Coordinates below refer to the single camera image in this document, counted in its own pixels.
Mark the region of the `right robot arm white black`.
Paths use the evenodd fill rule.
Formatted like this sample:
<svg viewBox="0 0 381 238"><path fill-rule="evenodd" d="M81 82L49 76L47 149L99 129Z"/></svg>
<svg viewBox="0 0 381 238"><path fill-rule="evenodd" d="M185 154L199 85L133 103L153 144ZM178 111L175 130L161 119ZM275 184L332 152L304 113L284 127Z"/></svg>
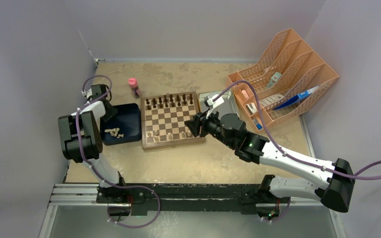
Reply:
<svg viewBox="0 0 381 238"><path fill-rule="evenodd" d="M194 137L211 135L245 162L253 162L276 167L297 178L265 176L265 185L258 189L263 201L274 198L300 197L320 201L325 207L346 213L349 210L355 180L348 161L337 159L335 162L316 159L303 154L298 160L290 158L292 150L275 145L266 137L255 134L246 128L246 123L236 114L225 114L218 118L218 113L206 116L197 113L185 121L186 127Z"/></svg>

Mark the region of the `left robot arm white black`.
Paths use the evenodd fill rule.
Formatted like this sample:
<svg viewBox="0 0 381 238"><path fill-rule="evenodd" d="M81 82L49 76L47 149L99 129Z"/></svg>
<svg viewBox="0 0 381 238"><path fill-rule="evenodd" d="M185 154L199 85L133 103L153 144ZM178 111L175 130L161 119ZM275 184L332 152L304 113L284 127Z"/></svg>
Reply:
<svg viewBox="0 0 381 238"><path fill-rule="evenodd" d="M83 92L86 103L71 115L58 118L62 153L67 160L84 165L97 178L99 197L124 202L128 189L120 173L102 154L103 141L97 120L107 122L118 112L106 99L109 94L106 85L94 85Z"/></svg>

